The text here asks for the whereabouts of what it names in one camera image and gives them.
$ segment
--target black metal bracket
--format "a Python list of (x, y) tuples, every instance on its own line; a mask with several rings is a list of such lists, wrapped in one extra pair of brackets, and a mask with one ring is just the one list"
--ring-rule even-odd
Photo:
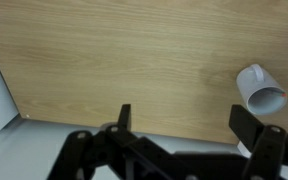
[(264, 126), (239, 105), (232, 106), (229, 125), (252, 152), (250, 159), (236, 154), (170, 154), (130, 132), (131, 105), (126, 104), (117, 124), (96, 135), (71, 133), (48, 180), (90, 179), (103, 165), (127, 180), (281, 179), (281, 165), (288, 164), (286, 131)]

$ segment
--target wooden surface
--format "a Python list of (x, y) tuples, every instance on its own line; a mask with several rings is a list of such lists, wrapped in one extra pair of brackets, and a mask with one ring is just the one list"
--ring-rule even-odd
[[(288, 1), (0, 0), (0, 69), (23, 117), (235, 143), (240, 70), (288, 93)], [(288, 103), (259, 117), (288, 131)]]

